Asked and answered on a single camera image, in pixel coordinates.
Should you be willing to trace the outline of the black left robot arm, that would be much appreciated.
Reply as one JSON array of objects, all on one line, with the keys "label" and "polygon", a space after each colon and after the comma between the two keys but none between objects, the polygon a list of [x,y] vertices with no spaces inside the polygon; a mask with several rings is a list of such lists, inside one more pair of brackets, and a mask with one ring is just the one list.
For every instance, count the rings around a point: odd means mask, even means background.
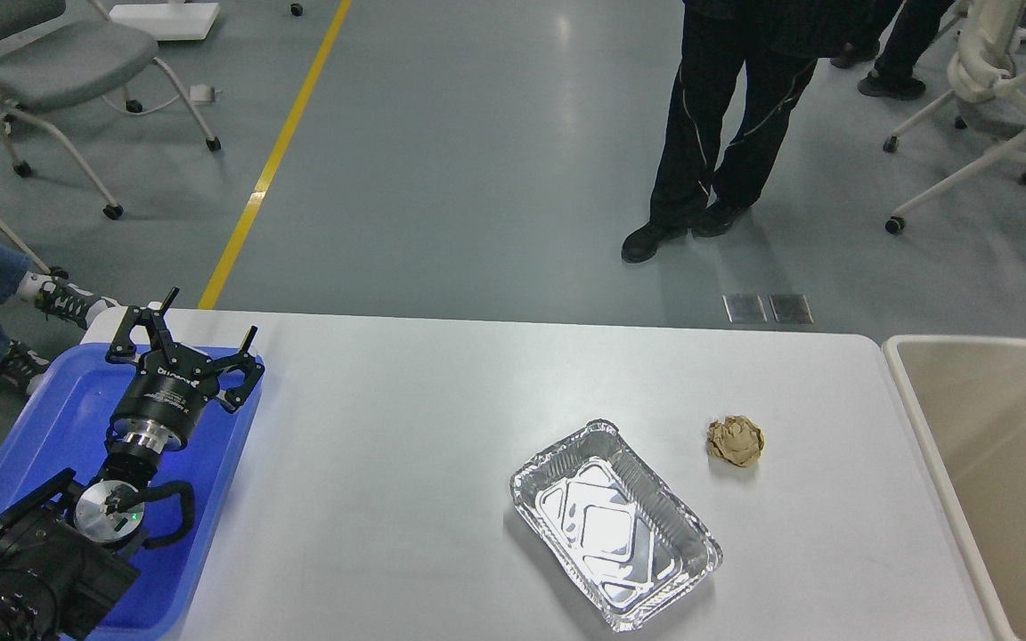
[{"label": "black left robot arm", "polygon": [[0,450],[0,640],[158,640],[191,601],[266,368],[167,309],[58,357]]}]

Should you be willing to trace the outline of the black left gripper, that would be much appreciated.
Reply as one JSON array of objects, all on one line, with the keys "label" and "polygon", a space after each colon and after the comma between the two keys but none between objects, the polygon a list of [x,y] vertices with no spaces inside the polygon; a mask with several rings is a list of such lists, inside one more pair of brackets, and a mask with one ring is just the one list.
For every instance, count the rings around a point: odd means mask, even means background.
[{"label": "black left gripper", "polygon": [[[134,365],[134,377],[110,414],[109,442],[131,443],[155,453],[188,446],[210,404],[235,414],[252,396],[265,365],[251,352],[259,329],[251,326],[235,353],[213,354],[180,348],[166,324],[166,313],[179,295],[171,288],[158,308],[129,307],[118,324],[105,361]],[[143,329],[148,350],[139,353],[132,340]],[[231,386],[221,377],[240,373]]]}]

